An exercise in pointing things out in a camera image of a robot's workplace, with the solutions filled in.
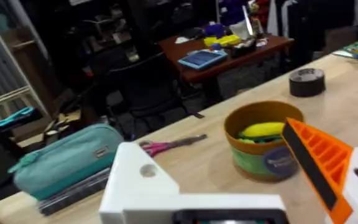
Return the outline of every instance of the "wooden desk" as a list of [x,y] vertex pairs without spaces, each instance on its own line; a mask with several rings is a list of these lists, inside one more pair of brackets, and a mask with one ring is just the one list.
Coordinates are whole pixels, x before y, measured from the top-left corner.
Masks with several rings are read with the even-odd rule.
[[[325,71],[327,90],[323,94],[312,98],[290,96],[288,74],[283,75],[200,112],[205,115],[203,119],[190,116],[144,139],[171,141],[208,134],[209,138],[204,141],[172,149],[155,158],[184,193],[280,194],[291,224],[323,223],[323,207],[302,172],[277,184],[248,179],[234,168],[223,131],[224,118],[239,106],[261,100],[279,100],[299,107],[308,124],[351,146],[358,146],[358,61],[328,55],[306,67]],[[0,201],[0,220],[4,224],[99,224],[102,194],[90,196],[45,218],[37,212],[34,199],[18,193]]]
[[231,58],[230,55],[228,55],[225,61],[214,65],[209,69],[197,71],[180,65],[178,60],[191,51],[205,49],[206,46],[203,40],[190,40],[182,44],[176,44],[175,41],[177,37],[178,36],[167,38],[160,41],[158,44],[161,46],[167,57],[177,66],[179,71],[181,71],[181,75],[183,75],[188,82],[201,83],[203,85],[208,105],[213,105],[223,100],[217,75],[247,63],[258,62],[276,52],[281,52],[287,49],[293,42],[293,39],[268,35],[268,43],[266,46],[259,47],[256,51],[238,58]]

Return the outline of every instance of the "yellow object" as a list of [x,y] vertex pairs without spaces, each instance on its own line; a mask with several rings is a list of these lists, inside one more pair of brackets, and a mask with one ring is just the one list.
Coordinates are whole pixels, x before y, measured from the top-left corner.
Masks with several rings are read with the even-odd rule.
[[250,139],[239,139],[239,141],[247,144],[256,144],[253,140]]
[[213,44],[220,44],[222,47],[225,47],[227,45],[235,45],[241,42],[240,37],[236,35],[227,35],[220,39],[217,39],[216,37],[207,37],[204,38],[204,44],[205,46],[209,47]]
[[281,134],[284,128],[284,123],[282,122],[266,122],[253,124],[248,126],[243,130],[242,134],[246,137],[261,137],[261,136],[269,136],[274,134]]

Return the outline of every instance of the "black tape roll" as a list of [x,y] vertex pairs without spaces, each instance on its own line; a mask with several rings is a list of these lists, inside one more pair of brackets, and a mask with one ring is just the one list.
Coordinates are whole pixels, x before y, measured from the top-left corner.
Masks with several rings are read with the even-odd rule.
[[305,68],[290,74],[290,93],[293,96],[316,96],[326,89],[324,72]]

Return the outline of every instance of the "blue object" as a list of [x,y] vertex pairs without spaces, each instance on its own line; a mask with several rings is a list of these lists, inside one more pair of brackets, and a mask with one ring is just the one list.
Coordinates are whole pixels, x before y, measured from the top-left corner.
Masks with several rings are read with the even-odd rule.
[[237,24],[243,21],[246,17],[242,7],[243,0],[222,0],[219,2],[219,14],[221,23],[225,26]]
[[278,177],[289,177],[295,173],[296,160],[286,146],[276,147],[264,155],[265,167]]
[[199,50],[193,54],[190,54],[184,58],[178,60],[178,63],[185,65],[196,70],[202,70],[208,68],[227,57],[227,53],[223,50],[220,51],[209,51]]
[[123,142],[107,124],[94,124],[25,155],[14,167],[14,182],[38,200],[109,167]]
[[9,123],[15,121],[20,116],[31,114],[34,110],[35,109],[33,107],[23,108],[23,109],[19,110],[18,112],[10,115],[9,117],[0,120],[0,127],[8,125]]
[[224,26],[222,24],[213,24],[204,28],[205,36],[216,36],[220,39],[224,36]]
[[221,50],[222,46],[219,43],[215,43],[215,44],[211,45],[211,48],[214,50]]

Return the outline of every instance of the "teal pencil case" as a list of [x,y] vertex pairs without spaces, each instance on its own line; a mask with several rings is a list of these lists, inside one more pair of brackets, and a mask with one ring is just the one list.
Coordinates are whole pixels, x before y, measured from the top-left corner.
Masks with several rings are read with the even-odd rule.
[[9,169],[22,191],[44,200],[109,167],[124,139],[107,124],[94,124],[28,153]]

